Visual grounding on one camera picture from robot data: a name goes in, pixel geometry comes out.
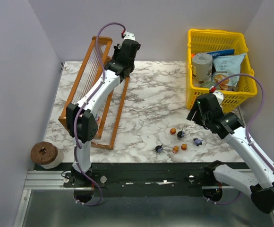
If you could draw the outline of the black hat donkey toy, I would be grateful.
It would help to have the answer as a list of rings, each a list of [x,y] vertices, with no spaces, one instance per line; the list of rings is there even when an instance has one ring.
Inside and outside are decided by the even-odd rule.
[[[163,151],[163,144],[157,145],[154,150],[156,153],[161,153]]]
[[[185,132],[184,130],[180,130],[178,133],[177,133],[177,139],[181,140],[182,138],[184,138],[185,136]]]

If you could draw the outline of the black hat donkey toy back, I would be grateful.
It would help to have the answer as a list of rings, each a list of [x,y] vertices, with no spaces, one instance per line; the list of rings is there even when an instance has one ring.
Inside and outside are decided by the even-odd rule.
[[[185,132],[184,130],[180,130],[178,133],[177,133],[177,139],[181,140],[182,138],[184,138],[185,136]]]

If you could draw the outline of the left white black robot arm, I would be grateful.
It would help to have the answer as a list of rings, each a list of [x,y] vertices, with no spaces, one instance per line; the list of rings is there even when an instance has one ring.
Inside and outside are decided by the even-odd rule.
[[[135,37],[124,37],[123,42],[114,47],[114,54],[105,66],[102,75],[90,91],[77,103],[66,107],[66,125],[75,139],[73,168],[86,173],[91,167],[91,141],[98,131],[95,116],[108,95],[134,70],[134,61],[140,43]]]

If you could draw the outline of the black hat donkey toy front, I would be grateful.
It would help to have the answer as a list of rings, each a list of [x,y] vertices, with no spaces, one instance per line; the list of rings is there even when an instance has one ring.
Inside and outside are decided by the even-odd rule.
[[[161,153],[163,151],[163,144],[157,145],[154,150],[156,153]]]

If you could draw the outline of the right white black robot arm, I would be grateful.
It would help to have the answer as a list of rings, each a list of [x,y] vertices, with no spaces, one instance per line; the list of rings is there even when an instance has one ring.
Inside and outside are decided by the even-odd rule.
[[[254,177],[214,161],[205,168],[206,178],[232,186],[249,196],[263,213],[274,210],[274,162],[247,133],[243,121],[234,113],[223,113],[222,92],[196,98],[187,120],[193,121],[228,143],[250,168]]]

